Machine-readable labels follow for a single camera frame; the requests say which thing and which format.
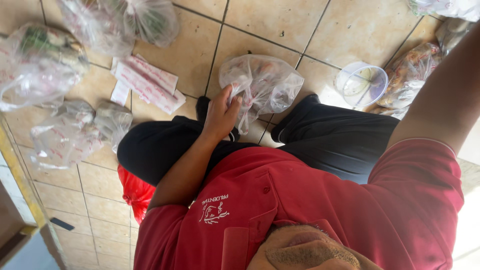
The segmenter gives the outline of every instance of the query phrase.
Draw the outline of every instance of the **lips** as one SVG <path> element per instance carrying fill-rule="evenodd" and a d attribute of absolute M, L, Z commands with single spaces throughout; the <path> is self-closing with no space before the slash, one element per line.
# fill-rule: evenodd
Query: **lips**
<path fill-rule="evenodd" d="M 302 232 L 296 234 L 287 244 L 287 247 L 301 245 L 312 241 L 320 240 L 325 242 L 322 236 L 317 232 Z"/>

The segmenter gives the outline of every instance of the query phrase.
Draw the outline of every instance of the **plastic bag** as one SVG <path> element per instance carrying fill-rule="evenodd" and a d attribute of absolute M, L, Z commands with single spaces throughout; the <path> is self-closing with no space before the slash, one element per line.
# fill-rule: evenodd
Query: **plastic bag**
<path fill-rule="evenodd" d="M 407 114 L 408 109 L 410 106 L 406 106 L 401 109 L 389 109 L 389 108 L 376 108 L 370 111 L 370 113 L 375 114 L 382 114 L 382 115 L 389 115 L 395 117 L 397 119 L 402 120 L 403 117 Z"/>
<path fill-rule="evenodd" d="M 110 56 L 129 56 L 135 38 L 125 33 L 123 20 L 110 15 L 100 0 L 57 0 L 68 30 L 84 45 Z"/>
<path fill-rule="evenodd" d="M 128 35 L 159 47 L 168 47 L 180 25 L 169 0 L 103 0 L 106 8 L 120 18 Z"/>
<path fill-rule="evenodd" d="M 386 69 L 388 87 L 377 104 L 390 109 L 410 105 L 439 63 L 437 45 L 424 43 L 413 48 Z"/>
<path fill-rule="evenodd" d="M 55 101 L 88 70 L 85 50 L 73 36 L 26 24 L 0 43 L 0 110 Z"/>
<path fill-rule="evenodd" d="M 407 4 L 417 16 L 437 13 L 471 22 L 480 19 L 479 0 L 407 0 Z"/>
<path fill-rule="evenodd" d="M 95 111 L 82 100 L 66 101 L 30 137 L 36 156 L 32 163 L 45 169 L 68 169 L 103 147 L 102 134 L 93 125 Z"/>
<path fill-rule="evenodd" d="M 145 218 L 155 187 L 128 172 L 121 165 L 118 166 L 117 172 L 123 186 L 123 199 L 132 206 L 133 216 L 140 225 Z"/>
<path fill-rule="evenodd" d="M 293 103 L 303 85 L 303 77 L 287 62 L 275 57 L 246 54 L 223 63 L 219 82 L 222 88 L 232 85 L 229 98 L 242 94 L 238 114 L 239 133 L 248 133 L 248 126 L 259 115 L 280 113 Z"/>
<path fill-rule="evenodd" d="M 442 50 L 442 57 L 447 56 L 473 26 L 474 23 L 458 18 L 451 18 L 445 21 L 435 32 Z"/>
<path fill-rule="evenodd" d="M 105 101 L 98 106 L 94 123 L 110 142 L 112 151 L 116 154 L 119 143 L 127 134 L 132 120 L 133 115 L 127 108 Z"/>

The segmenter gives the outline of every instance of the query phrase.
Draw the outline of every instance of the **clear plastic container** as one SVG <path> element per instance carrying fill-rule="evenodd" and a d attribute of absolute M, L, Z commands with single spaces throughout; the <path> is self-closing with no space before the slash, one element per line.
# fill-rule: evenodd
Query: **clear plastic container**
<path fill-rule="evenodd" d="M 385 93 L 387 86 L 387 73 L 364 62 L 347 65 L 335 80 L 337 92 L 353 107 L 373 104 Z"/>

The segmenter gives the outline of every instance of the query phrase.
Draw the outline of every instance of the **polo shirt sleeve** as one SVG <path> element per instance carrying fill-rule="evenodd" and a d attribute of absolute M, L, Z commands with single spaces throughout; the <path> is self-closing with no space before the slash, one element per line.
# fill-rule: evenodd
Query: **polo shirt sleeve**
<path fill-rule="evenodd" d="M 450 264 L 457 214 L 464 202 L 460 175 L 455 153 L 448 145 L 413 138 L 398 142 L 380 157 L 366 186 L 391 216 L 392 224 L 399 231 L 409 230 L 403 236 L 399 233 L 405 245 L 422 241 L 421 235 L 408 239 L 417 229 L 409 224 L 421 221 L 434 240 L 432 244 L 443 251 L 446 264 Z M 397 216 L 408 220 L 396 220 Z"/>
<path fill-rule="evenodd" d="M 166 205 L 151 209 L 138 231 L 135 270 L 173 269 L 180 225 L 188 208 Z"/>

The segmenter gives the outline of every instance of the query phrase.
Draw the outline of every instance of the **food in plastic bag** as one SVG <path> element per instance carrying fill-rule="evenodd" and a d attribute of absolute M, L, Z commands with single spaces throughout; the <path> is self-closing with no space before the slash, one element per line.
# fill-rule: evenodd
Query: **food in plastic bag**
<path fill-rule="evenodd" d="M 180 25 L 169 0 L 103 0 L 109 12 L 120 18 L 127 34 L 159 47 L 168 47 Z"/>
<path fill-rule="evenodd" d="M 458 18 L 451 18 L 445 21 L 435 32 L 442 50 L 442 57 L 447 56 L 473 26 L 474 23 Z"/>
<path fill-rule="evenodd" d="M 219 82 L 222 88 L 232 85 L 229 98 L 241 94 L 243 101 L 238 118 L 239 133 L 259 115 L 280 113 L 293 103 L 303 85 L 303 77 L 287 62 L 275 57 L 246 54 L 223 63 Z"/>
<path fill-rule="evenodd" d="M 123 20 L 110 15 L 101 0 L 57 0 L 68 30 L 85 46 L 111 56 L 129 56 L 135 38 L 125 33 Z"/>
<path fill-rule="evenodd" d="M 0 110 L 58 105 L 88 70 L 85 50 L 73 36 L 26 24 L 0 43 Z"/>
<path fill-rule="evenodd" d="M 128 172 L 121 165 L 118 166 L 117 172 L 123 186 L 123 199 L 132 206 L 133 216 L 140 225 L 145 218 L 155 187 Z"/>
<path fill-rule="evenodd" d="M 390 109 L 410 105 L 439 63 L 440 49 L 435 44 L 413 48 L 386 69 L 388 87 L 377 104 Z"/>
<path fill-rule="evenodd" d="M 417 16 L 437 13 L 471 22 L 480 19 L 479 0 L 407 0 L 407 4 Z"/>
<path fill-rule="evenodd" d="M 407 114 L 409 108 L 410 106 L 406 106 L 401 109 L 376 108 L 371 110 L 370 113 L 389 115 L 402 120 L 403 117 Z"/>
<path fill-rule="evenodd" d="M 45 169 L 68 169 L 103 147 L 102 134 L 93 124 L 95 111 L 82 100 L 66 101 L 30 137 L 36 156 L 33 164 Z"/>
<path fill-rule="evenodd" d="M 110 142 L 112 151 L 116 154 L 119 143 L 127 134 L 132 120 L 133 115 L 127 108 L 105 101 L 98 106 L 94 123 Z"/>

